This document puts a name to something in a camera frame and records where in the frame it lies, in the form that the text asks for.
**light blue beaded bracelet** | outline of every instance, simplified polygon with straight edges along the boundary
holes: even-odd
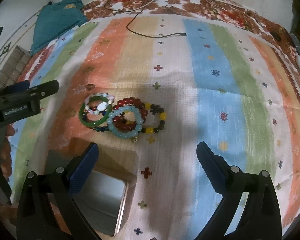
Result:
[[[120,113],[123,112],[133,112],[134,117],[136,120],[136,127],[134,130],[129,131],[129,132],[122,132],[119,131],[113,122],[113,119],[118,116]],[[143,119],[141,118],[140,110],[138,108],[135,108],[135,106],[120,106],[118,109],[114,110],[113,112],[109,113],[109,118],[106,120],[109,130],[117,137],[119,138],[124,138],[124,139],[130,139],[133,137],[137,137],[139,132],[142,129],[141,124],[143,124]]]

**blue gripper pad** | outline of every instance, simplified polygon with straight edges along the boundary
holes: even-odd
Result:
[[[92,171],[94,165],[96,164],[99,158],[99,148],[95,143],[91,143],[85,152],[79,158],[79,163],[74,167],[73,172],[68,177],[69,190],[68,195],[73,197],[75,194],[78,194],[83,185],[85,184],[90,172]],[[67,166],[67,169],[71,164],[75,162],[71,161]]]

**red beaded bracelet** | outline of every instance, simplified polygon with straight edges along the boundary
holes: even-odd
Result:
[[[123,100],[119,100],[117,105],[113,106],[114,110],[119,109],[121,106],[135,106],[140,110],[141,118],[143,119],[143,123],[146,121],[146,116],[148,115],[148,111],[145,109],[146,105],[141,102],[139,98],[124,98]],[[119,116],[113,118],[114,126],[120,131],[133,131],[137,125],[137,122],[130,122],[124,117],[124,112],[120,113]]]

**green stripe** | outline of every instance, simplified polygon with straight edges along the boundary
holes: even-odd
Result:
[[[243,113],[246,120],[246,172],[258,174],[267,170],[275,175],[274,137],[265,100],[250,66],[240,53],[232,35],[221,26],[210,24],[220,48],[231,65],[231,72],[242,95]]]
[[[41,83],[45,83],[51,80],[54,80],[60,74],[64,64],[72,57],[74,54],[69,52],[76,51],[84,42],[78,42],[81,38],[86,38],[97,26],[95,23],[87,23],[82,27],[78,28],[74,32],[74,36],[71,41],[68,42],[59,54],[57,60],[52,65],[51,69],[48,73],[41,79]],[[41,100],[40,107],[47,107],[49,103],[50,97]],[[28,174],[28,167],[25,165],[26,160],[31,159],[32,154],[35,154],[34,145],[36,143],[36,139],[38,136],[38,130],[40,124],[44,118],[44,112],[41,114],[37,114],[35,116],[29,117],[26,121],[26,124],[22,130],[22,134],[20,136],[20,140],[18,143],[18,150],[16,152],[16,162],[15,162],[15,170],[13,173],[14,177],[14,185],[13,192],[15,195],[15,199],[18,201],[21,190],[23,187],[24,180],[26,175]]]

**screw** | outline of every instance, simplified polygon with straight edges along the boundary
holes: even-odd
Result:
[[[264,177],[268,177],[268,176],[269,176],[268,171],[262,171],[261,174],[262,174]]]
[[[59,167],[59,168],[56,169],[56,173],[58,173],[58,174],[63,173],[64,170],[65,170],[64,167]]]
[[[240,169],[237,166],[231,166],[231,171],[238,173]]]
[[[33,176],[34,176],[34,172],[33,171],[31,171],[31,172],[28,173],[28,178],[29,179],[32,178]]]

